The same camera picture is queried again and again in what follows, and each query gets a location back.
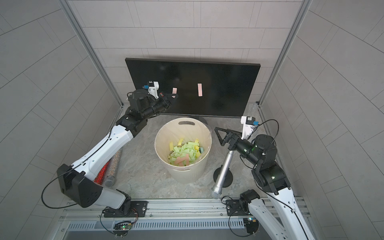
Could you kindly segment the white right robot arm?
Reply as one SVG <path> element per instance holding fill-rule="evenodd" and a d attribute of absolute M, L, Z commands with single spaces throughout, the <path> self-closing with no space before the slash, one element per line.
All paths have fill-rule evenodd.
<path fill-rule="evenodd" d="M 240 195 L 239 203 L 245 214 L 254 216 L 274 240 L 313 240 L 315 237 L 300 212 L 288 177 L 276 162 L 275 139 L 260 134 L 253 142 L 249 142 L 247 139 L 242 139 L 240 132 L 222 128 L 215 128 L 215 133 L 221 146 L 229 145 L 229 151 L 212 187 L 214 198 L 220 197 L 233 155 L 238 152 L 241 157 L 253 164 L 251 173 L 254 181 L 268 196 L 280 219 L 277 220 L 269 212 L 254 190 L 248 190 Z"/>

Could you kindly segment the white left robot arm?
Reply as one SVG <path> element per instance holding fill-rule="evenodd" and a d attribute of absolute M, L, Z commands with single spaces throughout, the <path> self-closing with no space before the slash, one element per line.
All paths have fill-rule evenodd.
<path fill-rule="evenodd" d="M 94 180 L 118 150 L 140 133 L 148 119 L 166 112 L 177 98 L 178 94 L 163 93 L 155 97 L 146 89 L 129 94 L 130 106 L 109 133 L 72 165 L 63 164 L 58 168 L 61 192 L 82 208 L 105 206 L 112 217 L 127 217 L 132 211 L 131 197 L 122 191 L 104 188 Z"/>

